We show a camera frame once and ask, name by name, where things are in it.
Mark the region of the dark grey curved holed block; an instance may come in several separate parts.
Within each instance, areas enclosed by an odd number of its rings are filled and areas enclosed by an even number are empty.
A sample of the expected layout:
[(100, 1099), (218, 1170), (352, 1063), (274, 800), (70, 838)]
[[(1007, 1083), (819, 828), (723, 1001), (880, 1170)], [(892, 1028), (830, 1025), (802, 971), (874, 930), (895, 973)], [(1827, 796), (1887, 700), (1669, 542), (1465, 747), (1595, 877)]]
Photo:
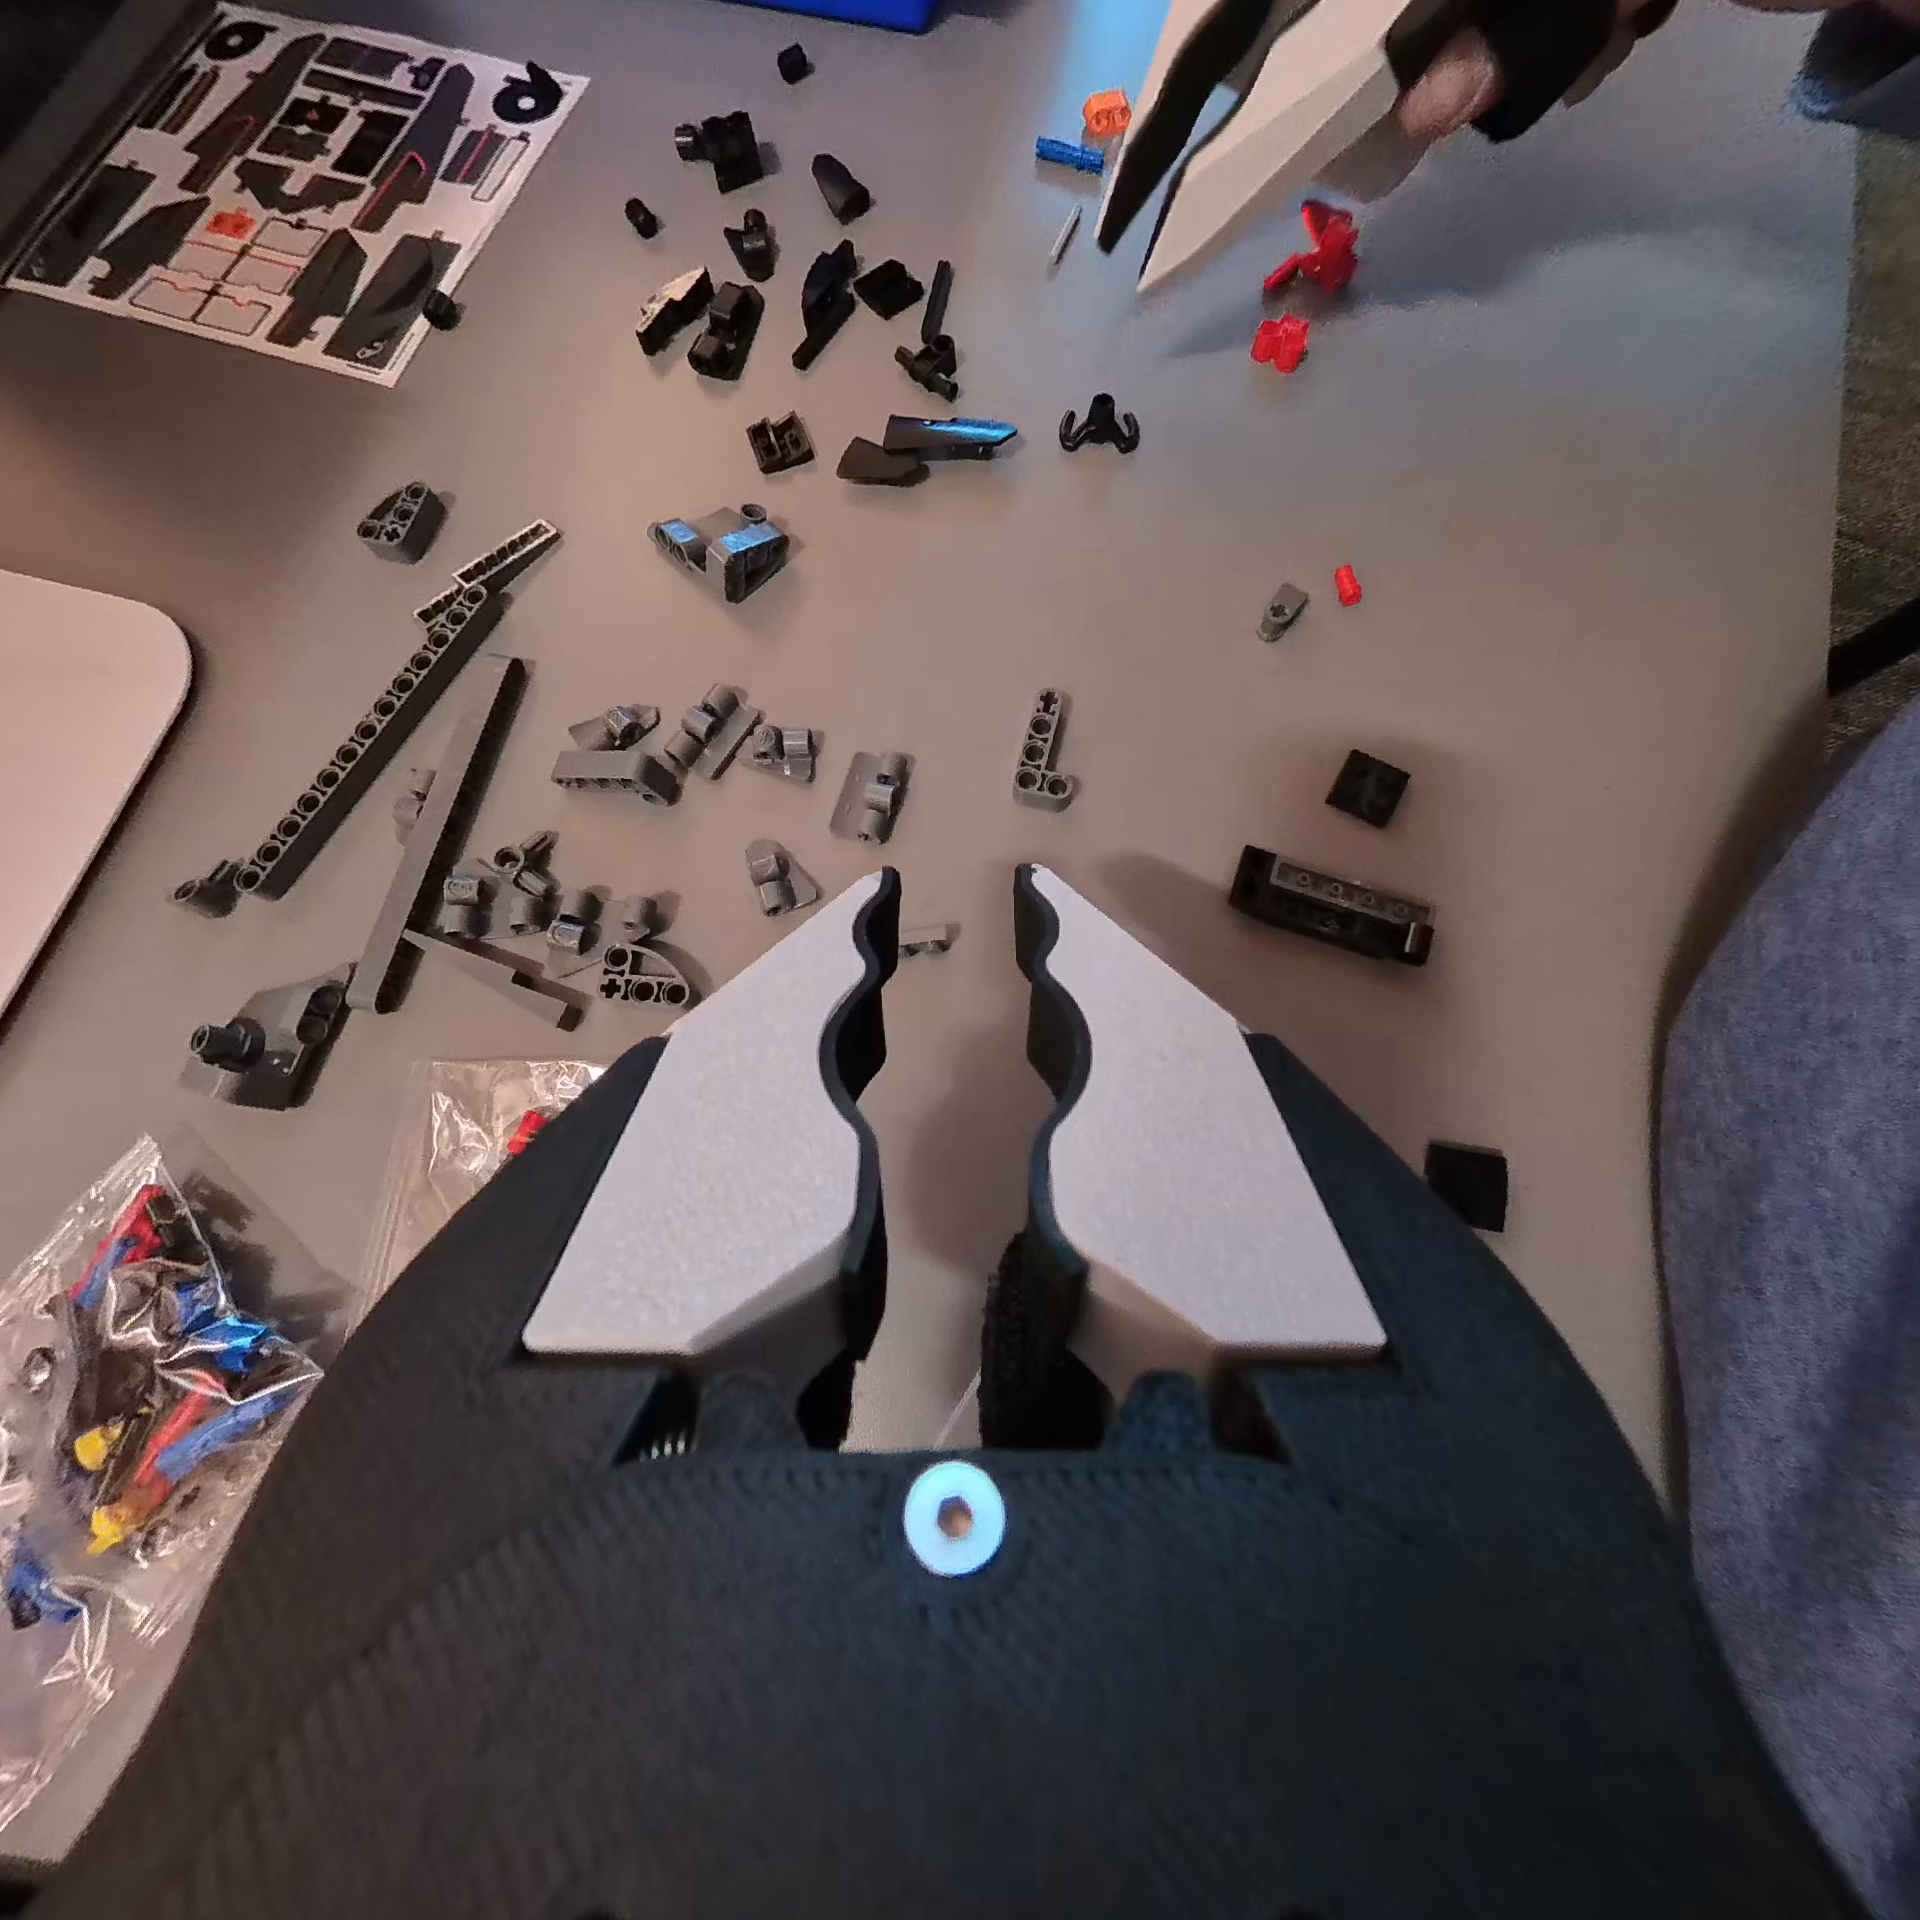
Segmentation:
[(380, 498), (356, 523), (354, 539), (372, 558), (420, 565), (448, 521), (448, 501), (424, 480), (411, 480)]

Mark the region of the black smooth lego tile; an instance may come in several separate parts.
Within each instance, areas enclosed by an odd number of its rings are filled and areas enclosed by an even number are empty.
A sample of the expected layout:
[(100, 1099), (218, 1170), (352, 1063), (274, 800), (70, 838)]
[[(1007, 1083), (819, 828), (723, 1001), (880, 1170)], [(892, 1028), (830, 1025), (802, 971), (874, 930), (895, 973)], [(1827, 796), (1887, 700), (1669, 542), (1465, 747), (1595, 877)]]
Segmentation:
[(1491, 1147), (1430, 1140), (1425, 1187), (1472, 1231), (1499, 1236), (1507, 1226), (1511, 1177), (1507, 1157)]

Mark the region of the long black lego brick assembly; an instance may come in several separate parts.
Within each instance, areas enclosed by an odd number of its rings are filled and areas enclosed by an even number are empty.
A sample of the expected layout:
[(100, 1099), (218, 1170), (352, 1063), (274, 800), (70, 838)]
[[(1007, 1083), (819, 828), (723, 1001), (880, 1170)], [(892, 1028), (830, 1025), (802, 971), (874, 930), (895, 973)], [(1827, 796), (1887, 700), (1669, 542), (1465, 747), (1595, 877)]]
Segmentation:
[(1424, 969), (1433, 949), (1425, 902), (1318, 872), (1253, 844), (1240, 850), (1226, 904), (1248, 922), (1368, 962)]

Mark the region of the clear bag of red pieces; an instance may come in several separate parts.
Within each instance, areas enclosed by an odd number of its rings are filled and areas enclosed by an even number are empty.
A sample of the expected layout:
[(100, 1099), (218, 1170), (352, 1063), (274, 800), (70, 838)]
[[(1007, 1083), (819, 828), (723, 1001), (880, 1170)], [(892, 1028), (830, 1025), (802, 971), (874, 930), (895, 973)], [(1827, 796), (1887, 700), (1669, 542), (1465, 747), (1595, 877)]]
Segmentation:
[(564, 1114), (606, 1066), (587, 1060), (428, 1060), (402, 1093), (394, 1147), (361, 1261), (361, 1309)]

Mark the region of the group of small dark grey connectors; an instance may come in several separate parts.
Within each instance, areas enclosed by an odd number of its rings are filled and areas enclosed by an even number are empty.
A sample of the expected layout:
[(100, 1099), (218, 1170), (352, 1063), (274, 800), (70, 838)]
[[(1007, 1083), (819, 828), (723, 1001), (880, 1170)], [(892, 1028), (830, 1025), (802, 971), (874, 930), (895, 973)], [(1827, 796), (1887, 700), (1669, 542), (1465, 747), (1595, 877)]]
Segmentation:
[[(717, 781), (733, 763), (807, 787), (818, 771), (819, 738), (812, 729), (767, 722), (731, 684), (714, 684), (684, 711), (678, 727), (653, 743), (659, 713), (616, 705), (576, 724), (567, 750), (645, 748), (678, 765), (688, 781)], [(831, 830), (861, 846), (881, 846), (900, 816), (914, 763), (907, 754), (864, 754), (847, 766)], [(599, 902), (562, 894), (548, 868), (551, 838), (534, 834), (491, 853), (470, 872), (442, 885), (433, 935), (455, 943), (532, 940), (583, 957)]]

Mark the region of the long dark grey holed beam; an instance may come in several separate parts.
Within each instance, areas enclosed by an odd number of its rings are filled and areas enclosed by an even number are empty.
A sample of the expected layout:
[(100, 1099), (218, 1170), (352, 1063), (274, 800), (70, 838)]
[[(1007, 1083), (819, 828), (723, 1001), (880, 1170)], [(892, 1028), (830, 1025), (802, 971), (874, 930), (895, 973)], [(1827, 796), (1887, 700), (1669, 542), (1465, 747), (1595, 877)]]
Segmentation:
[(376, 777), (438, 705), (499, 625), (506, 593), (455, 588), (402, 660), (394, 678), (352, 724), (331, 757), (293, 796), (233, 877), (240, 899), (281, 901), (313, 865)]

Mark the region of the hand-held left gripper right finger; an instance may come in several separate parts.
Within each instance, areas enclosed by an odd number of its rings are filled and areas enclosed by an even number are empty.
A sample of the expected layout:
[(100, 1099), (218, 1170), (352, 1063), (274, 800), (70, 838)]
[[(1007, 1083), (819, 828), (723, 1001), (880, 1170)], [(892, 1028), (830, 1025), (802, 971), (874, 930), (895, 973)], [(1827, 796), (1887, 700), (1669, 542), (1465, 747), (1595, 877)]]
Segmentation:
[(1026, 1250), (1097, 1380), (1385, 1351), (1251, 1033), (1054, 870), (1014, 877), (1026, 1059), (1052, 1093)]

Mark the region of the clear bag of blue pieces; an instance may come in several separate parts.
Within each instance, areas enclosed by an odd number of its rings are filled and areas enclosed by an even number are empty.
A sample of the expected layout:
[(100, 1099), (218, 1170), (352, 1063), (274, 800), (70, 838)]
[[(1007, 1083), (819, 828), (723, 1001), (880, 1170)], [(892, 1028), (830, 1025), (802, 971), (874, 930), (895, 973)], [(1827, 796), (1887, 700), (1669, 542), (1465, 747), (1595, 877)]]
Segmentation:
[(185, 1127), (4, 1274), (4, 1827), (161, 1668), (364, 1303)]

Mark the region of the lego sticker sheet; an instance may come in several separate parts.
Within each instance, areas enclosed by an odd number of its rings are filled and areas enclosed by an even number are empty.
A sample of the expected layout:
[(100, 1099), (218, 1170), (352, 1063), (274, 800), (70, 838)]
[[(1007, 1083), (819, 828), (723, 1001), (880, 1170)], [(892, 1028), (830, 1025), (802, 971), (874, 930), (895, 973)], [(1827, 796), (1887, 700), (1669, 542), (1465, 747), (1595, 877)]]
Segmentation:
[(4, 293), (398, 386), (589, 80), (394, 25), (167, 4)]

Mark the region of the black lego set box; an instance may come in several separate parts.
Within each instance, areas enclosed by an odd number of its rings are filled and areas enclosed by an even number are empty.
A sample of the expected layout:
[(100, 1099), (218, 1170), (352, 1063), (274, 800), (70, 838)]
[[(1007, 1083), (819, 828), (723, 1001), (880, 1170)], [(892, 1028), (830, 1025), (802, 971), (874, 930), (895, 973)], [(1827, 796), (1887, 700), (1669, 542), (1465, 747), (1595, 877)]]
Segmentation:
[(1, 7), (1, 275), (113, 147), (213, 3)]

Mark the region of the black square lego plate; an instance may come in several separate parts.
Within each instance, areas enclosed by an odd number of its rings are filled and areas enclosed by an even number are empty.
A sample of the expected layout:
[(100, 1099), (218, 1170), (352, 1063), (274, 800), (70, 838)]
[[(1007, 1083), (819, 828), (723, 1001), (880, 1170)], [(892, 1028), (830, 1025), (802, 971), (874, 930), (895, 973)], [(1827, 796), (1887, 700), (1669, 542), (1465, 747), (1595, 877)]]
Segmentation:
[(1334, 774), (1324, 805), (1378, 833), (1391, 827), (1411, 787), (1411, 773), (1368, 750), (1350, 748)]

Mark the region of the white rounded base board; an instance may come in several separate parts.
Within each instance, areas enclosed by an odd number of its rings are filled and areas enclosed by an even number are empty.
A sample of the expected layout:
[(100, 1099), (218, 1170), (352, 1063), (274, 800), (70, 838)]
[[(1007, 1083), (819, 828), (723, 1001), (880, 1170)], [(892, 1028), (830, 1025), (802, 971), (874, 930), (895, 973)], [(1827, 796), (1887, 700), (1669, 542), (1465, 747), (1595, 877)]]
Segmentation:
[(185, 633), (1, 572), (1, 1009), (35, 971), (193, 689)]

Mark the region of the long dark grey smooth panel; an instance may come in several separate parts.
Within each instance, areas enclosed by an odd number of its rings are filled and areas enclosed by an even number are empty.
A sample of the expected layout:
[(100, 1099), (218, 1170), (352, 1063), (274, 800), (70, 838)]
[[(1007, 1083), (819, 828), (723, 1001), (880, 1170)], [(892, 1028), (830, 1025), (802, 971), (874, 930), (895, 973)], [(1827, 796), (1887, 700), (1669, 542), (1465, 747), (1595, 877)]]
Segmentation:
[(467, 703), (450, 724), (433, 766), (436, 778), (352, 966), (348, 1012), (382, 1014), (398, 1002), (405, 937), (425, 926), (432, 901), (459, 855), (472, 798), (489, 781), (499, 747), (512, 730), (529, 676), (527, 663), (512, 655), (482, 655), (473, 666)]

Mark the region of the dark grey long wedge slope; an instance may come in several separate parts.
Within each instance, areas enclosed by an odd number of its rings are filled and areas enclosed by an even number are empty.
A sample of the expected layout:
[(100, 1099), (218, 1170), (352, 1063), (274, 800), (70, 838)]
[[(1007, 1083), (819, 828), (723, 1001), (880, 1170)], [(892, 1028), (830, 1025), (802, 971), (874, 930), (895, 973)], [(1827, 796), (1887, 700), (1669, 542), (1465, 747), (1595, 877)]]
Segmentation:
[(583, 1022), (582, 1004), (543, 973), (503, 958), (482, 946), (466, 945), (432, 930), (405, 928), (400, 943), (413, 957), (463, 977), (503, 1002), (527, 1012), (543, 1028), (576, 1033)]

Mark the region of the person's blue clothing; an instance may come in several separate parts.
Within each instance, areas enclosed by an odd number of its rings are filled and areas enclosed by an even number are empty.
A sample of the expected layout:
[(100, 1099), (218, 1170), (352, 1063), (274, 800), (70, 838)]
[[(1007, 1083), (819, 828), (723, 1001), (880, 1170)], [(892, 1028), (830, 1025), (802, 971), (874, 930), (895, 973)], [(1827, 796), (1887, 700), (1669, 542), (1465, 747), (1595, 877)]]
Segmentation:
[(1788, 1788), (1918, 1912), (1918, 713), (1842, 757), (1659, 1090), (1692, 1571)]

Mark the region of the dark grey panel piece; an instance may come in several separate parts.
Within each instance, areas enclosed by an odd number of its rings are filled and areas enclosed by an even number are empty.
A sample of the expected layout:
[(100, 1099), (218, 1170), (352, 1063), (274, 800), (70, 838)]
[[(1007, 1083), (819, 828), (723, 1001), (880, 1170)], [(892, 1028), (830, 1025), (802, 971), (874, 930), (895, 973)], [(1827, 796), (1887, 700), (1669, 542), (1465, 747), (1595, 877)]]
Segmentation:
[(767, 508), (745, 501), (706, 517), (668, 517), (648, 524), (649, 544), (728, 607), (738, 607), (780, 575), (791, 536)]

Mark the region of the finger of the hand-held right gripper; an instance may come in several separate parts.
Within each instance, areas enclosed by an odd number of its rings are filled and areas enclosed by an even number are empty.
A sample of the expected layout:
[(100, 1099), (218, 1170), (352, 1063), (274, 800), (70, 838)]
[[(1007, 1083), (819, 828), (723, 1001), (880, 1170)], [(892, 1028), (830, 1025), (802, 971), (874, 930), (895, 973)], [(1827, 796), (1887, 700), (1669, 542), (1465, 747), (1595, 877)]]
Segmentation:
[(1399, 85), (1384, 40), (1402, 3), (1306, 4), (1268, 51), (1241, 99), (1211, 97), (1196, 134), (1205, 144), (1189, 159), (1171, 212), (1147, 247), (1165, 191), (1141, 214), (1154, 214), (1135, 290), (1160, 294), (1196, 270), (1245, 228), (1262, 206), (1302, 189), (1326, 165), (1372, 133), (1394, 109)]
[(1164, 201), (1147, 247), (1160, 241), (1192, 157), (1205, 144), (1198, 122), (1222, 90), (1241, 99), (1304, 3), (1170, 3), (1103, 189), (1095, 247), (1113, 255), (1158, 189)]

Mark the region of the person's right hand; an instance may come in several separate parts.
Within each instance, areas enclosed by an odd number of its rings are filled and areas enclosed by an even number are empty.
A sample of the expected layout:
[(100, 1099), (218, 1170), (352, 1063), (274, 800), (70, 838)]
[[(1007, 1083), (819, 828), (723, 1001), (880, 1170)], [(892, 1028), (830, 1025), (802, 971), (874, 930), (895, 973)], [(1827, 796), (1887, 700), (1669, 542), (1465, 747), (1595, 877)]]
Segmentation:
[(1491, 49), (1474, 35), (1453, 36), (1396, 102), (1396, 124), (1415, 147), (1431, 147), (1489, 113), (1504, 75)]

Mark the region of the dark grey studded wedge plate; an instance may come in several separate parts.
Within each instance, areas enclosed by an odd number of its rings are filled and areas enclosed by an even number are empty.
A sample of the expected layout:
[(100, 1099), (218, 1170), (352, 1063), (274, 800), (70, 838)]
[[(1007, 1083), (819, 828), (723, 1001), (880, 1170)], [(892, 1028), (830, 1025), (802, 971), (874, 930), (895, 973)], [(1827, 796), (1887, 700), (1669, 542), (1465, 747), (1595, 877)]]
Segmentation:
[(503, 593), (512, 588), (522, 575), (534, 565), (539, 565), (562, 541), (564, 531), (551, 521), (537, 518), (529, 523), (507, 541), (455, 569), (450, 587), (422, 602), (411, 612), (411, 620), (420, 627), (432, 627), (478, 593)]

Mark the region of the dark grey L-shaped beam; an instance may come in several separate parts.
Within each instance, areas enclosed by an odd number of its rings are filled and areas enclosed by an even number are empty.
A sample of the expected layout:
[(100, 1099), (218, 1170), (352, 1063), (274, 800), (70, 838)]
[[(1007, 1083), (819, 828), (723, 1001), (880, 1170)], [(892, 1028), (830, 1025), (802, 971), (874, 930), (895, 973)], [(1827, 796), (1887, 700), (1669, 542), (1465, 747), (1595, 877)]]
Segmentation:
[(1062, 766), (1062, 743), (1069, 711), (1069, 698), (1057, 686), (1043, 686), (1034, 697), (1014, 763), (1011, 796), (1015, 805), (1060, 814), (1078, 798), (1081, 782), (1078, 774)]

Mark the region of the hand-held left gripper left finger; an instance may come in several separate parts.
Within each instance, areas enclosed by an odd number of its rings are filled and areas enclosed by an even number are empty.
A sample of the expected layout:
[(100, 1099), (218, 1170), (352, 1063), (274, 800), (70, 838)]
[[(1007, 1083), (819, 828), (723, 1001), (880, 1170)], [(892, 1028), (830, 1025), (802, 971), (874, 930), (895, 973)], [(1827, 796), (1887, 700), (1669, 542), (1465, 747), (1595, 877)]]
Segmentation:
[(813, 1380), (886, 1310), (880, 1149), (895, 868), (860, 877), (675, 1021), (523, 1324), (527, 1353)]

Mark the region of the group of small black pieces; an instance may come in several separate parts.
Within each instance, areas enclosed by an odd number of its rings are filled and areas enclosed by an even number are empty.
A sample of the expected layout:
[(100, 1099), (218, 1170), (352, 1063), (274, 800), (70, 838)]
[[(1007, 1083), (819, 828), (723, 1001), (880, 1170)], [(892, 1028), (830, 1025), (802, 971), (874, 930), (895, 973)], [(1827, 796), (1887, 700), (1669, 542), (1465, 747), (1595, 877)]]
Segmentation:
[[(675, 149), (685, 162), (708, 165), (725, 192), (745, 191), (763, 177), (762, 147), (743, 110), (679, 124)], [(716, 285), (706, 268), (672, 278), (640, 307), (636, 342), (655, 356), (688, 327), (699, 325), (688, 347), (688, 364), (701, 378), (733, 382), (755, 344), (763, 318), (762, 286), (774, 272), (777, 247), (757, 206), (748, 206), (738, 227), (723, 231), (723, 239), (745, 278)], [(809, 370), (857, 307), (886, 320), (923, 307), (918, 349), (902, 347), (894, 356), (923, 394), (956, 402), (956, 349), (943, 332), (950, 281), (947, 261), (935, 267), (930, 286), (898, 259), (860, 270), (852, 241), (841, 239), (836, 249), (819, 252), (802, 278), (802, 339), (791, 353), (791, 367)], [(892, 417), (880, 443), (852, 440), (836, 470), (856, 485), (907, 486), (923, 476), (928, 464), (984, 462), (1014, 438), (1015, 429), (1004, 421)]]

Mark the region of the dark grey panel with pin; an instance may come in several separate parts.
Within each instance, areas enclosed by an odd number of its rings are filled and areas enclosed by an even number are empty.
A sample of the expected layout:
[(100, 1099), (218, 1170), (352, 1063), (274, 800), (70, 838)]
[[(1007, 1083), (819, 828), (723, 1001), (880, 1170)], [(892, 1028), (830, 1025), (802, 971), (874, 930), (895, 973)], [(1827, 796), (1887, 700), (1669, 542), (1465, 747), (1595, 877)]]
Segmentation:
[(193, 1028), (183, 1093), (230, 1109), (287, 1113), (307, 1099), (349, 1009), (354, 965), (252, 994), (226, 1021)]

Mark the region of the dark grey half-round beam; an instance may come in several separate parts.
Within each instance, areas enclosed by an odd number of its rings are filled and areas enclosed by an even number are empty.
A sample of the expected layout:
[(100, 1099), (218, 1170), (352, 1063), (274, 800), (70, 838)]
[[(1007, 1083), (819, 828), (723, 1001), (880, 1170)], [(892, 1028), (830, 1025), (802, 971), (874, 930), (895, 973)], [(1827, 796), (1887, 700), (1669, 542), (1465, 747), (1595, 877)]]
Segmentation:
[(633, 940), (599, 951), (596, 994), (601, 1002), (661, 1006), (674, 1012), (699, 1001), (689, 978), (659, 946)]

